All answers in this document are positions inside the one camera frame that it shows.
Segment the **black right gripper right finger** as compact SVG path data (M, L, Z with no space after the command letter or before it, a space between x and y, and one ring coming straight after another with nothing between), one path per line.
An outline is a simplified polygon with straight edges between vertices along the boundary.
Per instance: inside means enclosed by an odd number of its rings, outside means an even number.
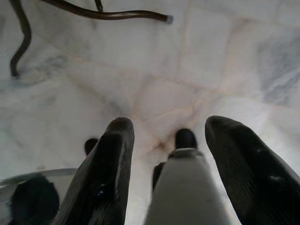
M205 139L242 225L300 225L300 176L253 130L210 116Z

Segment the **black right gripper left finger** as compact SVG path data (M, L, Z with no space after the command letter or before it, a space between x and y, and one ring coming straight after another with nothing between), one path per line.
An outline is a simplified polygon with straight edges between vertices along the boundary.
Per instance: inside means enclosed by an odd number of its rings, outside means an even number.
M135 134L125 117L110 122L77 169L58 225L124 225Z

